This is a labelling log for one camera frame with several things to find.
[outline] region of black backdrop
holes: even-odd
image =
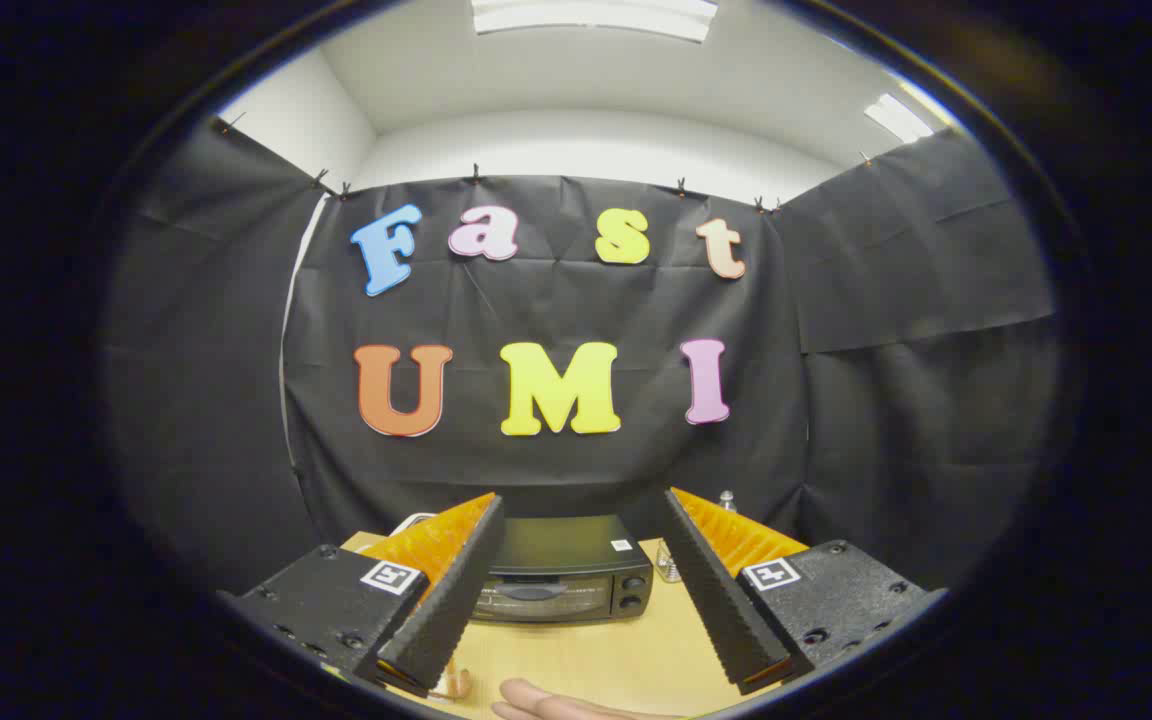
[[[388,532],[497,491],[518,516],[617,511],[654,537],[654,491],[735,492],[808,543],[847,538],[916,582],[952,584],[1039,470],[1061,346],[1043,258],[972,142],[955,132],[842,173],[781,209],[642,183],[447,179],[325,202],[283,335],[312,179],[241,132],[197,132],[129,218],[105,356],[124,495],[196,577],[241,589],[316,541]],[[362,225],[408,204],[412,274],[369,297]],[[516,210],[516,256],[452,253],[463,210]],[[594,253],[596,219],[637,209],[641,265]],[[741,234],[736,281],[695,228]],[[679,344],[719,338],[732,416],[691,425]],[[500,347],[559,370],[612,342],[622,429],[507,437]],[[444,416],[422,437],[358,415],[353,350],[392,344],[393,404],[416,406],[411,347],[447,344]]]
[[[362,225],[415,204],[412,274],[367,297],[367,273],[349,237]],[[503,262],[448,250],[462,211],[503,205],[520,217],[517,255]],[[594,251],[606,209],[647,219],[650,256],[611,265]],[[696,225],[727,220],[741,234],[746,273],[719,278]],[[296,279],[285,338],[293,455],[308,501],[329,538],[387,532],[407,514],[439,510],[488,488],[510,515],[620,511],[638,537],[657,537],[649,492],[668,484],[717,498],[732,488],[759,520],[801,483],[806,415],[783,243],[770,218],[717,197],[598,179],[488,177],[406,183],[331,202]],[[732,416],[690,425],[690,374],[679,344],[719,338],[723,401]],[[509,369],[500,347],[536,342],[559,372],[581,343],[609,342],[612,393],[622,427],[579,435],[541,429],[500,432]],[[416,438],[386,437],[358,415],[353,350],[392,344],[393,404],[416,406],[408,351],[452,348],[444,416]]]
[[[952,584],[1037,480],[1069,348],[1036,234],[988,157],[938,132],[776,213],[810,432],[789,528]]]
[[[119,486],[205,588],[247,591],[319,541],[287,460],[278,350],[321,196],[242,132],[200,128],[109,238],[101,357]]]

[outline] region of table surface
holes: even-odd
[[[384,536],[356,533],[343,548],[358,552]],[[641,541],[655,559],[658,539]],[[694,717],[749,700],[780,687],[741,697],[727,683],[700,615],[682,583],[657,574],[643,615],[614,623],[517,626],[470,621],[452,660],[470,673],[472,691],[461,700],[423,700],[391,688],[408,700],[453,715],[499,720],[492,703],[500,682],[526,679],[553,694],[634,712]]]

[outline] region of ceiling light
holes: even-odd
[[[945,108],[945,106],[942,106],[937,100],[933,100],[932,96],[927,94],[927,92],[923,92],[923,88],[918,88],[914,83],[908,81],[901,81],[900,88],[901,90],[908,92],[909,96],[912,97],[915,100],[918,100],[919,104],[924,106],[924,108],[927,108],[929,113],[935,115],[935,119],[941,120],[942,123],[946,123],[947,126],[958,124],[957,120],[954,119],[954,115],[952,115],[950,112]]]
[[[470,0],[476,33],[531,26],[613,26],[704,41],[708,0]]]
[[[886,128],[887,132],[900,137],[901,142],[915,142],[919,137],[932,135],[932,128],[929,128],[927,123],[886,92],[878,97],[878,103],[865,108],[865,115]]]

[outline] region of foam letter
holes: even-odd
[[[635,265],[646,259],[652,243],[641,233],[649,219],[637,210],[608,209],[598,217],[598,240],[594,250],[604,263]]]
[[[367,265],[367,297],[378,296],[411,276],[411,265],[397,264],[394,252],[401,252],[403,258],[411,258],[416,251],[416,242],[407,225],[419,221],[420,209],[408,204],[373,223],[364,225],[349,237],[349,242],[362,251],[362,260]],[[392,227],[394,234],[389,234]]]
[[[732,415],[732,408],[723,404],[723,386],[718,377],[722,341],[689,340],[679,346],[679,350],[691,364],[691,407],[687,410],[687,420],[692,425],[726,420]]]
[[[696,228],[705,238],[708,265],[720,278],[736,279],[745,274],[745,264],[732,258],[732,245],[740,243],[740,234],[727,229],[727,220],[714,218]]]
[[[399,414],[389,404],[389,378],[399,357],[402,353],[387,344],[364,344],[353,351],[358,364],[358,414],[367,427],[382,435],[422,435],[444,417],[444,365],[452,359],[452,348],[412,348],[412,361],[420,366],[420,400],[410,414]]]
[[[577,347],[562,377],[544,348],[535,342],[510,342],[500,348],[500,357],[509,364],[509,416],[500,423],[500,432],[539,433],[540,420],[531,414],[532,400],[553,432],[562,432],[577,400],[575,432],[612,433],[621,429],[621,419],[612,410],[612,361],[616,358],[616,347],[605,342]]]
[[[461,225],[447,238],[447,247],[456,255],[486,255],[488,260],[508,260],[518,251],[513,241],[513,233],[518,229],[515,211],[483,205],[461,213],[461,222],[472,225]]]

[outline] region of blue letter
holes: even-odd
[[[401,252],[403,258],[411,258],[416,243],[412,241],[411,228],[406,223],[419,221],[420,209],[408,204],[373,223],[364,225],[349,237],[349,242],[362,250],[362,260],[367,265],[367,297],[378,296],[411,276],[411,265],[399,265],[394,252]],[[392,227],[394,234],[389,234]]]

